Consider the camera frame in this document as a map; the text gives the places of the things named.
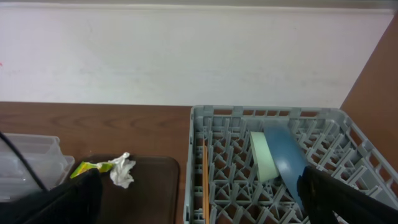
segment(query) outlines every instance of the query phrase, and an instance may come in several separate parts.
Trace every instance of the brown wall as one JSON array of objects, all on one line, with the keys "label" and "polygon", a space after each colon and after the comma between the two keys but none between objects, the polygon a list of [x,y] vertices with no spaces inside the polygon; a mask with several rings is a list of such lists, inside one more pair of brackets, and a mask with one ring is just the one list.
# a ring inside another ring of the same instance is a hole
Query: brown wall
[{"label": "brown wall", "polygon": [[398,14],[341,109],[398,170]]}]

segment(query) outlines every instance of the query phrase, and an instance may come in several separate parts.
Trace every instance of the chopsticks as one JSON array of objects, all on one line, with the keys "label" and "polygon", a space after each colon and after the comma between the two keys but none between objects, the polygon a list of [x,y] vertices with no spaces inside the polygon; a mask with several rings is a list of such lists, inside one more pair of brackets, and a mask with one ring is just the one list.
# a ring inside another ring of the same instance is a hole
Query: chopsticks
[{"label": "chopsticks", "polygon": [[203,140],[202,150],[202,184],[203,184],[203,218],[205,223],[209,224],[209,172],[208,172],[208,161],[207,161],[207,146],[205,140]]}]

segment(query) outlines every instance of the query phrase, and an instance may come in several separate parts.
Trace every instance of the crumpled white tissue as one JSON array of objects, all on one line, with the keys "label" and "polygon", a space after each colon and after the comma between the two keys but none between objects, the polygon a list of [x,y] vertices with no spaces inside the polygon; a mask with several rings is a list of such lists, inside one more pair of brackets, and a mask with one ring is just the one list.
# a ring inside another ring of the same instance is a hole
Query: crumpled white tissue
[{"label": "crumpled white tissue", "polygon": [[110,175],[111,180],[115,185],[125,189],[129,187],[131,182],[134,182],[134,179],[130,175],[130,169],[136,165],[136,162],[127,159],[129,156],[130,153],[125,152],[121,157],[108,161],[114,164]]}]

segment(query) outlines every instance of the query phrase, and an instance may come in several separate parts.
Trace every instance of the white panel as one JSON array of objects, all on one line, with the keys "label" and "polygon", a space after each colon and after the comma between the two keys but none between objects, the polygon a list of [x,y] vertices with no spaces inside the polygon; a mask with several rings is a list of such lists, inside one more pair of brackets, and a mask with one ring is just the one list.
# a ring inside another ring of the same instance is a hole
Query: white panel
[{"label": "white panel", "polygon": [[0,100],[340,107],[392,12],[0,7]]}]

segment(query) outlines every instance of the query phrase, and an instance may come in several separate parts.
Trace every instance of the brown wooden table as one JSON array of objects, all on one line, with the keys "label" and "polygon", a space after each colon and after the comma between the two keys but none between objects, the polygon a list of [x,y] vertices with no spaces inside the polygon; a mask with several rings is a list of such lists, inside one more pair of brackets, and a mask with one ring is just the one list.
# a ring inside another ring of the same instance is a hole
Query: brown wooden table
[{"label": "brown wooden table", "polygon": [[60,138],[64,155],[169,156],[180,165],[176,223],[182,223],[190,107],[0,103],[0,131]]}]

